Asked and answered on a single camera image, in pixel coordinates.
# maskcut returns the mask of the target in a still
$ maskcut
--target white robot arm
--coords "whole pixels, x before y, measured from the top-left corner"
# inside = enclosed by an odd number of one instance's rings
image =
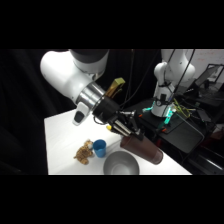
[[[109,49],[70,49],[64,53],[48,52],[41,61],[44,78],[62,95],[77,105],[73,124],[80,125],[90,112],[112,131],[143,140],[137,111],[123,112],[112,100],[116,84],[105,92],[95,81],[105,71]]]
[[[181,78],[181,82],[187,82],[195,74],[195,67],[190,64],[183,76],[189,63],[183,49],[175,49],[169,62],[171,53],[171,49],[162,49],[163,62],[155,68],[155,76],[158,83],[154,95],[156,101],[153,105],[152,113],[157,117],[167,117],[167,113],[170,110],[170,107],[167,105],[170,104],[175,87]]]
[[[48,52],[41,61],[44,78],[77,105],[73,123],[81,124],[104,95],[94,81],[105,71],[109,49],[70,49]]]

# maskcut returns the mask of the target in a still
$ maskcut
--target black cable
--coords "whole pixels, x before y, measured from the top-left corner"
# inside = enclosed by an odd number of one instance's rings
[[[176,51],[176,49],[174,49],[173,50],[173,52],[172,52],[172,54],[171,54],[171,56],[170,56],[170,59],[169,59],[169,61],[168,61],[168,65],[169,65],[169,63],[170,63],[170,61],[171,61],[171,59],[172,59],[172,57],[173,57],[173,54],[174,54],[174,52]],[[166,85],[166,69],[164,70],[164,84]]]
[[[221,98],[210,98],[210,97],[207,97],[207,96],[202,96],[203,98],[206,98],[206,99],[210,99],[210,100],[216,100],[216,101],[224,101],[224,99],[221,99]]]
[[[99,124],[99,125],[105,125],[105,124],[103,124],[103,123],[98,123],[98,122],[96,121],[96,117],[95,117],[95,116],[93,117],[93,120],[94,120],[94,122],[95,122],[96,124]]]
[[[190,58],[190,60],[189,60],[189,62],[188,62],[188,65],[187,65],[187,67],[186,67],[186,69],[185,69],[185,71],[184,71],[184,74],[182,75],[182,77],[181,77],[179,83],[177,84],[177,87],[176,87],[174,93],[177,92],[177,90],[178,90],[178,88],[179,88],[179,85],[180,85],[181,81],[183,80],[183,78],[184,78],[184,76],[185,76],[185,74],[186,74],[186,72],[187,72],[187,69],[188,69],[188,67],[189,67],[189,65],[190,65],[190,63],[191,63],[191,61],[192,61],[192,59],[193,59],[193,57],[194,57],[195,50],[196,50],[196,49],[194,49],[193,52],[192,52],[192,54],[191,54],[191,58]]]
[[[191,106],[191,107],[194,107],[194,108],[197,108],[197,109],[199,109],[199,110],[203,110],[203,111],[205,111],[204,109],[202,109],[202,108],[200,108],[200,107],[197,107],[197,106],[195,106],[195,105],[193,105],[193,104],[188,103],[185,99],[182,99],[182,102],[185,102],[187,105],[189,105],[189,106]]]
[[[126,97],[125,97],[125,101],[124,101],[123,108],[125,107],[126,100],[127,100],[127,98],[128,98],[128,94],[131,94],[131,82],[132,82],[132,75],[133,75],[133,65],[134,65],[134,59],[135,59],[135,49],[133,49],[133,53],[132,53],[132,57],[131,57],[131,72],[130,72],[130,80],[129,80],[128,90],[127,90],[127,94],[126,94]]]
[[[126,102],[124,102],[123,104],[121,104],[120,107],[122,107],[122,106],[125,105],[127,102],[129,102],[129,101],[135,96],[135,94],[138,92],[138,90],[140,89],[140,87],[141,87],[141,85],[142,85],[142,83],[143,83],[145,77],[147,76],[147,74],[148,74],[148,72],[149,72],[149,69],[151,68],[151,66],[152,66],[153,62],[155,61],[155,59],[156,59],[157,55],[159,54],[159,52],[160,52],[160,50],[158,50],[158,51],[156,52],[154,58],[152,59],[151,63],[149,64],[149,67],[148,67],[148,69],[147,69],[145,75],[144,75],[143,78],[142,78],[141,83],[139,84],[139,86],[138,86],[138,88],[136,89],[136,91],[134,92],[134,94],[133,94],[133,95],[132,95]]]

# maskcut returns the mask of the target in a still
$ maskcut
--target metal bowl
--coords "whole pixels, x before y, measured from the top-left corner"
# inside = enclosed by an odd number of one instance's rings
[[[126,152],[114,152],[104,163],[104,175],[139,175],[136,159]]]

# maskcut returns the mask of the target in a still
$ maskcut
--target white table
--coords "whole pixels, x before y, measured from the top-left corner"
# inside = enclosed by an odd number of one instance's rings
[[[103,175],[103,165],[112,152],[125,151],[120,148],[121,137],[110,133],[106,126],[97,125],[90,115],[82,125],[72,124],[75,110],[45,119],[47,160],[49,175]],[[89,159],[89,165],[73,159],[86,140],[103,139],[107,142],[107,155]],[[132,154],[139,163],[141,175],[191,175],[164,153],[161,164],[155,166]]]

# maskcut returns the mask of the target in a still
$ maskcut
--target dark curtain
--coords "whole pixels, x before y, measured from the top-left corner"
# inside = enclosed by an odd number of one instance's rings
[[[52,88],[42,77],[40,61],[48,51],[67,49],[1,49],[0,50],[0,170],[17,170],[27,174],[47,174],[44,119],[75,109],[71,100]],[[157,50],[136,50],[131,82],[135,92]],[[110,51],[104,76],[97,81],[105,90],[115,78],[127,82],[116,98],[124,102],[131,68],[131,49]],[[156,58],[130,106],[153,96],[156,79],[153,71],[161,62]]]

